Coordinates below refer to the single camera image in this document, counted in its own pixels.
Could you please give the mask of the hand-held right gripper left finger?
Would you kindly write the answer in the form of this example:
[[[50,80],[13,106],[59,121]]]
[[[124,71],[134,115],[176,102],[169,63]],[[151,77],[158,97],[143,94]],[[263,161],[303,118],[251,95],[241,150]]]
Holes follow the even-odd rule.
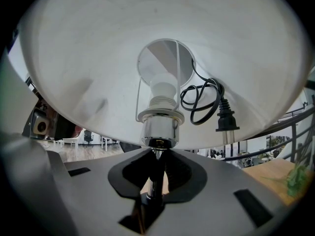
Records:
[[[158,236],[157,221],[136,210],[135,199],[120,196],[108,180],[112,167],[149,152],[138,149],[105,158],[63,163],[46,156],[46,228],[56,236]]]

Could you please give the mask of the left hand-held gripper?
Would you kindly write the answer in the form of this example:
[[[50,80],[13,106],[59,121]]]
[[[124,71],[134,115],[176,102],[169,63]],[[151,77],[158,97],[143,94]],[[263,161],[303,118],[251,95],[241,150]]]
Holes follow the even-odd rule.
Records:
[[[33,108],[22,135],[36,140],[76,138],[82,128],[55,111],[44,99]]]

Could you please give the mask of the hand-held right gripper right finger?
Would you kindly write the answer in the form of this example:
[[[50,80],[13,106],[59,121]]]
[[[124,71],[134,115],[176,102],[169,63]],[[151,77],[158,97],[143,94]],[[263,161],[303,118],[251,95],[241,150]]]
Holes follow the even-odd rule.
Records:
[[[231,164],[186,151],[179,153],[205,169],[207,183],[191,201],[167,204],[146,235],[271,236],[276,232],[288,209],[273,191]],[[245,189],[272,216],[260,227],[254,224],[234,195]]]

